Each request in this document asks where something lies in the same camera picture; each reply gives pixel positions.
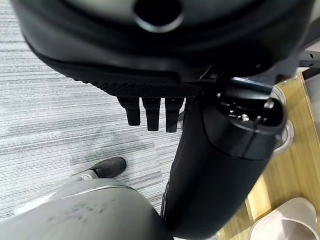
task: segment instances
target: wooden floor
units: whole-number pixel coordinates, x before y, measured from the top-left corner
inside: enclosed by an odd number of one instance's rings
[[[286,201],[304,197],[318,213],[320,227],[320,145],[301,74],[280,83],[287,100],[294,140],[272,158],[238,213],[218,232],[219,240],[247,240],[251,226]]]

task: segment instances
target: person's foot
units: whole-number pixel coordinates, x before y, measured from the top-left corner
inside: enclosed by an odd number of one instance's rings
[[[127,167],[126,160],[122,157],[112,157],[98,162],[89,170],[93,170],[99,179],[112,179],[121,174]]]

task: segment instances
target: white object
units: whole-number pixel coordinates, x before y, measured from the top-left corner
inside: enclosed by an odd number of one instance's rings
[[[294,126],[290,120],[286,121],[285,128],[281,134],[281,139],[279,139],[279,143],[276,145],[273,154],[280,154],[288,150],[294,141],[295,131]]]
[[[278,87],[277,85],[273,86],[270,97],[278,99],[282,103],[282,105],[284,105],[284,106],[287,105],[286,95],[285,95],[284,91],[282,91],[281,88]]]
[[[305,198],[293,198],[255,223],[249,240],[320,240],[315,207]]]

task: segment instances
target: shoe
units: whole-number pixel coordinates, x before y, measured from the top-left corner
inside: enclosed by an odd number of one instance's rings
[[[316,209],[305,198],[293,198],[257,221],[248,239],[320,240]]]
[[[112,179],[121,174],[127,167],[127,162],[122,157],[112,157],[96,163],[88,170],[93,170],[99,179]]]

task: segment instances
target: gray pants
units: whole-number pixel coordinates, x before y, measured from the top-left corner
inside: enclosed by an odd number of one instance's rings
[[[1,240],[169,240],[152,205],[115,179],[92,170],[74,175],[0,224]]]

